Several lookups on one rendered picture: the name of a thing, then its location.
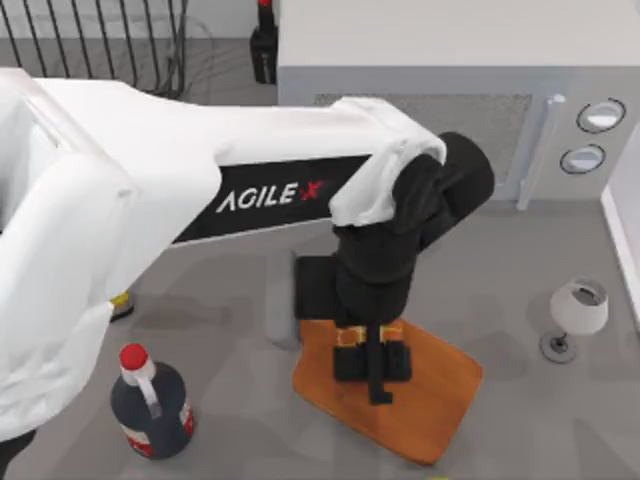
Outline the small microwave knob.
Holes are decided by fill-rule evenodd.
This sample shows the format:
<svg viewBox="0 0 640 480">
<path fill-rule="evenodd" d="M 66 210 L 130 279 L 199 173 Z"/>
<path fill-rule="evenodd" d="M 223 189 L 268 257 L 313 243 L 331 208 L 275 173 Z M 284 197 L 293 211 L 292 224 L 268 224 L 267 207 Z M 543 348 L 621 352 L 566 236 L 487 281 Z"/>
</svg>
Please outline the small microwave knob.
<svg viewBox="0 0 640 480">
<path fill-rule="evenodd" d="M 568 175 L 584 175 L 597 170 L 605 161 L 605 150 L 595 144 L 567 150 L 561 157 L 559 165 Z"/>
</svg>

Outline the pale microwave oven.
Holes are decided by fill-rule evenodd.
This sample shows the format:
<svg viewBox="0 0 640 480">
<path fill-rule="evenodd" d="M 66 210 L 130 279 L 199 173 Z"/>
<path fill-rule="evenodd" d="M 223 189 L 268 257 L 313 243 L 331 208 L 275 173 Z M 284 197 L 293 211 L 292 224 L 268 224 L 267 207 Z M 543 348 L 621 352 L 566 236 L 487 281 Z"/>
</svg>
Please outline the pale microwave oven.
<svg viewBox="0 0 640 480">
<path fill-rule="evenodd" d="M 517 200 L 545 99 L 566 97 L 531 200 L 599 197 L 640 121 L 640 0 L 282 0 L 278 99 L 343 95 L 524 94 L 531 104 L 516 157 Z M 615 128 L 576 123 L 589 103 L 626 107 Z M 562 155 L 589 144 L 606 159 L 568 175 Z"/>
</svg>

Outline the white cup on grey foot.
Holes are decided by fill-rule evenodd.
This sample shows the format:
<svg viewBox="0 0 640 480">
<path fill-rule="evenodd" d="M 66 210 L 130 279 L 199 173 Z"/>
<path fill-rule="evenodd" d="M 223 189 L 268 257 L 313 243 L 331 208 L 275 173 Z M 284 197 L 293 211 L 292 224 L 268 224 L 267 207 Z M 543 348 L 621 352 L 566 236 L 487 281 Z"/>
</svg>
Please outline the white cup on grey foot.
<svg viewBox="0 0 640 480">
<path fill-rule="evenodd" d="M 600 332 L 609 318 L 609 295 L 597 280 L 578 277 L 551 296 L 550 316 L 555 331 L 539 341 L 542 356 L 555 364 L 568 364 L 577 356 L 576 339 Z"/>
</svg>

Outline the white cabinet side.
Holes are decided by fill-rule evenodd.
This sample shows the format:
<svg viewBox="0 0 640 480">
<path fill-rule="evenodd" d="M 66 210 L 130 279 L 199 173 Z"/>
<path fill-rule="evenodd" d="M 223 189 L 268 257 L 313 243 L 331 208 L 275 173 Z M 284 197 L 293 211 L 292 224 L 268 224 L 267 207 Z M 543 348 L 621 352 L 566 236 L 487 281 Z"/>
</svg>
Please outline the white cabinet side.
<svg viewBox="0 0 640 480">
<path fill-rule="evenodd" d="M 640 309 L 640 146 L 628 143 L 601 200 L 629 299 Z"/>
</svg>

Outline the yellow and black object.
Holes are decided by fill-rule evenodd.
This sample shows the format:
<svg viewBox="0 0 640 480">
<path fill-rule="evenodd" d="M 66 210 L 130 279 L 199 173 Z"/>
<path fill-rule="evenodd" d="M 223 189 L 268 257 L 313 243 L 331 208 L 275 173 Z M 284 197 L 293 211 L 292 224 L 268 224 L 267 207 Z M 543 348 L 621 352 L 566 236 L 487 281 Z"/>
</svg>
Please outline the yellow and black object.
<svg viewBox="0 0 640 480">
<path fill-rule="evenodd" d="M 110 318 L 111 322 L 115 322 L 131 315 L 135 309 L 134 298 L 129 290 L 125 290 L 121 294 L 112 298 L 110 303 L 113 307 Z"/>
</svg>

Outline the large microwave knob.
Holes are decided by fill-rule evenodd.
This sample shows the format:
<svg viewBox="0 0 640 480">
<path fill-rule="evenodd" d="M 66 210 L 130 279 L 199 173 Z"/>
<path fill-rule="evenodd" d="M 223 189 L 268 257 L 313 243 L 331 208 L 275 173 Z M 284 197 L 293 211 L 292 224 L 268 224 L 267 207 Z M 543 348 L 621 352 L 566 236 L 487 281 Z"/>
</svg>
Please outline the large microwave knob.
<svg viewBox="0 0 640 480">
<path fill-rule="evenodd" d="M 585 105 L 577 115 L 577 126 L 584 132 L 599 134 L 615 128 L 626 116 L 625 105 L 614 98 Z"/>
</svg>

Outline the brown wooden board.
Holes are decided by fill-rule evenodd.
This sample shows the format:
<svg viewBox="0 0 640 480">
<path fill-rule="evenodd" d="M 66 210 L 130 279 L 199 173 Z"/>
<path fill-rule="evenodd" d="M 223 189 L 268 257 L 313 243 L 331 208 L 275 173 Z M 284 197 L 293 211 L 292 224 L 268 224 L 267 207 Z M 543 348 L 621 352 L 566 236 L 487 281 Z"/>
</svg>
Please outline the brown wooden board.
<svg viewBox="0 0 640 480">
<path fill-rule="evenodd" d="M 302 349 L 292 374 L 292 388 L 305 401 L 348 428 L 400 457 L 432 465 L 446 451 L 482 382 L 482 367 L 459 348 L 420 327 L 397 319 L 411 352 L 412 377 L 387 383 L 393 402 L 373 406 L 365 382 L 337 382 L 333 346 L 337 333 L 330 320 L 304 320 Z"/>
</svg>

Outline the dark bottle with red cap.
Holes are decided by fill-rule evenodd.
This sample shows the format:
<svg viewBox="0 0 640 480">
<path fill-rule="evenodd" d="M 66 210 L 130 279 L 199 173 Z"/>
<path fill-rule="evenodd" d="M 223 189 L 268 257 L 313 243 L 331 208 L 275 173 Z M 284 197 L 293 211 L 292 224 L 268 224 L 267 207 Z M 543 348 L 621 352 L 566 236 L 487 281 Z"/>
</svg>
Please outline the dark bottle with red cap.
<svg viewBox="0 0 640 480">
<path fill-rule="evenodd" d="M 119 364 L 110 405 L 130 447 L 150 460 L 176 456 L 194 433 L 183 377 L 173 366 L 153 360 L 139 343 L 121 348 Z"/>
</svg>

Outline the microwave door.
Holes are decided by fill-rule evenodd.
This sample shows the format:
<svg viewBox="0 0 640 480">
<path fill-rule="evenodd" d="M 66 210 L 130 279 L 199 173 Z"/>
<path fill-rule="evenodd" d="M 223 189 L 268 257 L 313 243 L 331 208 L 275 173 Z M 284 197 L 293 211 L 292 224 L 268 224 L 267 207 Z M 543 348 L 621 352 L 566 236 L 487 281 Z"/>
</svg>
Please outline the microwave door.
<svg viewBox="0 0 640 480">
<path fill-rule="evenodd" d="M 386 93 L 380 97 L 435 134 L 452 131 L 473 140 L 494 171 L 494 198 L 517 197 L 514 159 L 531 104 L 529 95 Z"/>
</svg>

